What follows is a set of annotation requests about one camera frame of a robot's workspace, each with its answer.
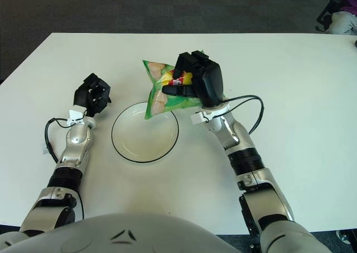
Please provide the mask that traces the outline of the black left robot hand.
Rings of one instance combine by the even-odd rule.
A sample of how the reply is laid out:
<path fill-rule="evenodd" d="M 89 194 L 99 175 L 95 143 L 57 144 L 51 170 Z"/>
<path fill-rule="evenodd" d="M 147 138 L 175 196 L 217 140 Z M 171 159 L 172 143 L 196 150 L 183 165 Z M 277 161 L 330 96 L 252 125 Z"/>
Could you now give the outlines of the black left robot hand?
<path fill-rule="evenodd" d="M 94 73 L 83 80 L 83 84 L 75 91 L 74 105 L 86 108 L 86 115 L 94 117 L 100 113 L 108 103 L 110 86 Z"/>

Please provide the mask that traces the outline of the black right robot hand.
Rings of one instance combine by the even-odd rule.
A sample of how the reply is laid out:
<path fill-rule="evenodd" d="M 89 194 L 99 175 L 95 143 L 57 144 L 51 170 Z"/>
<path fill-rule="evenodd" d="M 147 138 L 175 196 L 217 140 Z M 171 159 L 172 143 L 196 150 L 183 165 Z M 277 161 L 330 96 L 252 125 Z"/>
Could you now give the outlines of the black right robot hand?
<path fill-rule="evenodd" d="M 178 56 L 173 77 L 191 73 L 190 85 L 164 85 L 162 92 L 170 96 L 198 98 L 206 108 L 218 106 L 224 97 L 223 78 L 218 63 L 198 50 Z"/>

